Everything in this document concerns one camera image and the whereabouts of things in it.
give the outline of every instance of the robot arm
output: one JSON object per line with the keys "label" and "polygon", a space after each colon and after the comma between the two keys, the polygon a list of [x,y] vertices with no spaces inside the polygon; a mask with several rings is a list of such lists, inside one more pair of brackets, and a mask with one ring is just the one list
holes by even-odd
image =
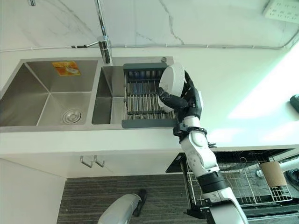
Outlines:
{"label": "robot arm", "polygon": [[202,190],[202,197],[209,205],[209,224],[248,224],[232,189],[223,178],[214,153],[213,144],[206,139],[206,130],[200,126],[203,108],[200,92],[185,72],[185,84],[181,97],[158,89],[161,101],[178,113],[178,125],[173,134],[179,137],[187,162]]}

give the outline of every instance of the sink drain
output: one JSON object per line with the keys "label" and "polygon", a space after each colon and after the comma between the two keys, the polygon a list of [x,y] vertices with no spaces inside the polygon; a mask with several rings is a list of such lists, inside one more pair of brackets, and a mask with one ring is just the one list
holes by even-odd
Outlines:
{"label": "sink drain", "polygon": [[71,109],[64,113],[62,121],[67,125],[72,125],[80,121],[82,112],[78,109]]}

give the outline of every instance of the white plate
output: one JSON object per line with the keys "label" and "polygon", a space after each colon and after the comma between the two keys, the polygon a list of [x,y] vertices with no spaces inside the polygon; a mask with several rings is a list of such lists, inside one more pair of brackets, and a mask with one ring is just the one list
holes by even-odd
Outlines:
{"label": "white plate", "polygon": [[[162,74],[159,87],[162,87],[169,94],[180,97],[182,95],[185,81],[185,69],[180,63],[174,63],[168,66]],[[165,112],[173,111],[172,108],[166,106],[160,98],[158,98],[159,106]]]}

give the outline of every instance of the double sink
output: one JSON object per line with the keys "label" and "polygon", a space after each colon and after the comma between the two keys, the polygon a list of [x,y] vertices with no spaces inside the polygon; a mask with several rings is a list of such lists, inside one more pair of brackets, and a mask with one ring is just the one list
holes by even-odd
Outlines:
{"label": "double sink", "polygon": [[[123,65],[158,63],[161,58],[116,57],[107,67],[100,58],[22,60],[2,90],[0,131],[121,129]],[[59,67],[64,63],[73,67]],[[173,59],[167,57],[167,63]]]}

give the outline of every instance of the orange sticker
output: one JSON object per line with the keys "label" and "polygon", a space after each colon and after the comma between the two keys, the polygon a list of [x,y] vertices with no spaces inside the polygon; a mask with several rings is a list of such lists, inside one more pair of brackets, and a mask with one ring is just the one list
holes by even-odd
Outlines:
{"label": "orange sticker", "polygon": [[79,76],[79,68],[75,62],[52,62],[60,76]]}

